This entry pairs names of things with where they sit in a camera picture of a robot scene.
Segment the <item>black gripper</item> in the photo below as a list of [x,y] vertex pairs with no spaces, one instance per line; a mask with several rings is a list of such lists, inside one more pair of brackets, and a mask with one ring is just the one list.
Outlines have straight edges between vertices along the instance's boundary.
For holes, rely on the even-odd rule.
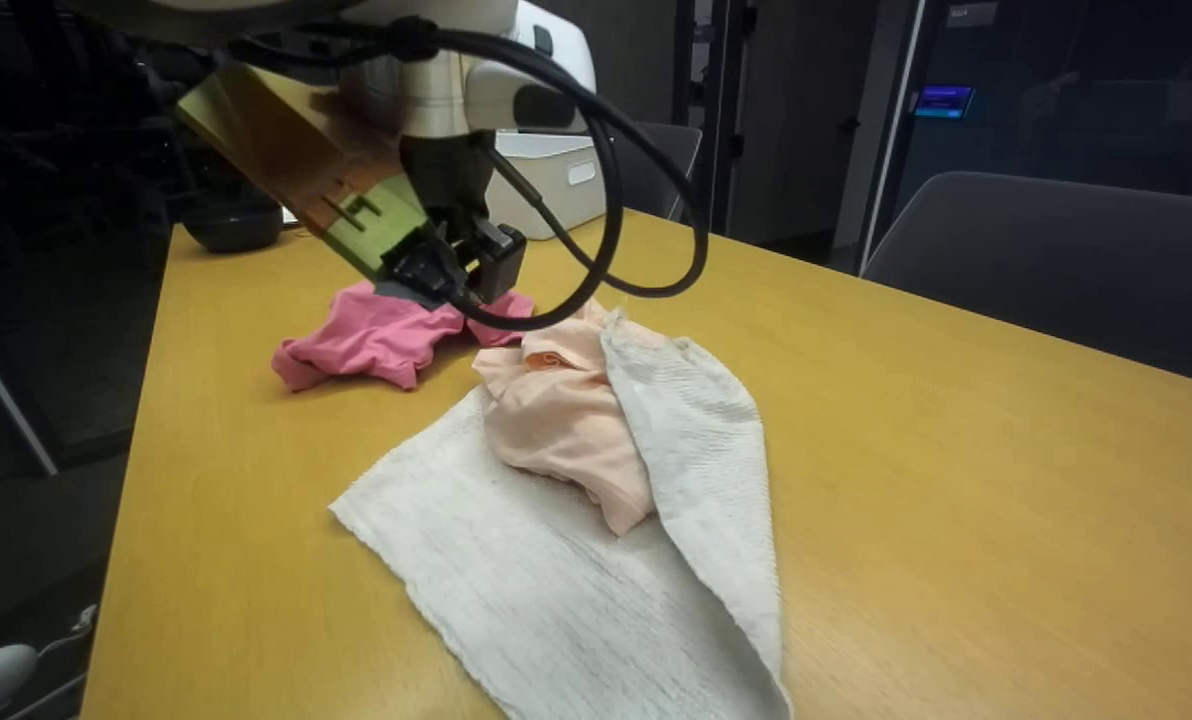
[[500,164],[490,132],[451,138],[401,138],[401,169],[424,221],[383,257],[383,281],[424,304],[491,304],[513,290],[524,232],[496,225],[490,179]]

